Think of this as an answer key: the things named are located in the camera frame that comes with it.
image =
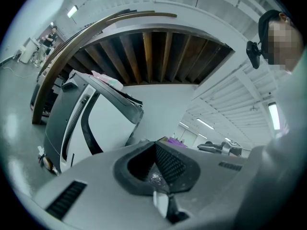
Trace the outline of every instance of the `purple object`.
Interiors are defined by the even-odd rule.
[[[179,140],[176,140],[175,138],[172,138],[172,137],[169,138],[167,140],[167,142],[172,143],[172,144],[174,144],[176,146],[179,146],[179,147],[187,148],[187,146],[185,144],[181,143]]]

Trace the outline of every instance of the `person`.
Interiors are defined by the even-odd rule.
[[[306,80],[301,79],[307,76],[306,39],[290,16],[277,10],[267,11],[260,17],[258,31],[263,57],[270,65],[279,65],[280,70],[292,75],[275,95],[285,117],[284,127],[276,136],[279,138],[290,129],[304,126],[307,120],[303,118],[306,116],[304,110],[307,99],[304,91],[307,85]]]
[[[51,33],[48,36],[42,38],[43,40],[44,39],[45,40],[42,43],[42,45],[40,46],[38,52],[35,54],[35,56],[32,59],[32,62],[34,62],[34,65],[36,67],[39,67],[40,63],[43,61],[44,54],[47,51],[47,49],[49,47],[51,47],[52,45],[54,45],[54,43],[55,43],[55,41],[58,37],[57,34],[56,34],[56,31],[57,31],[57,26],[54,25],[51,29]]]
[[[290,16],[267,11],[259,18],[258,32],[263,57],[291,73],[303,55],[304,39]]]

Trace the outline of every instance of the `fluorescent light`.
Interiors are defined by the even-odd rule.
[[[210,129],[214,129],[209,124],[206,124],[204,121],[200,120],[199,118],[197,120],[200,121],[202,124],[206,125],[207,127],[209,127]]]
[[[276,102],[269,104],[269,111],[272,117],[274,129],[280,129],[279,116],[278,116]]]
[[[73,6],[71,10],[68,12],[67,16],[70,18],[76,11],[78,10],[77,6]]]
[[[207,137],[205,137],[205,136],[201,135],[200,133],[198,133],[198,135],[200,135],[201,137],[204,137],[204,138],[208,139]]]
[[[180,122],[181,123],[181,122]],[[185,127],[189,128],[189,126],[185,125],[184,123],[181,123],[182,125],[184,125]]]

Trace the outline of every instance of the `air vent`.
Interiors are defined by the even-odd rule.
[[[63,193],[46,209],[46,211],[55,218],[62,219],[73,203],[77,200],[86,184],[82,182],[73,182]]]
[[[228,163],[228,162],[220,162],[219,166],[222,166],[224,168],[233,170],[233,171],[240,171],[242,169],[242,165],[239,164],[233,164],[233,163]]]

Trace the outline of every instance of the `white wall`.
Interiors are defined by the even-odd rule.
[[[13,56],[28,38],[38,37],[56,18],[63,2],[64,0],[27,0],[2,41],[0,62]]]
[[[140,139],[158,140],[171,137],[191,101],[195,85],[156,84],[128,86],[123,92],[143,101],[144,116],[134,133]]]
[[[191,148],[196,139],[196,135],[181,125],[178,125],[175,131],[175,138],[177,138],[179,141],[184,140],[183,144]]]
[[[196,148],[199,144],[205,144],[207,141],[208,140],[205,139],[204,137],[197,136],[192,147]]]

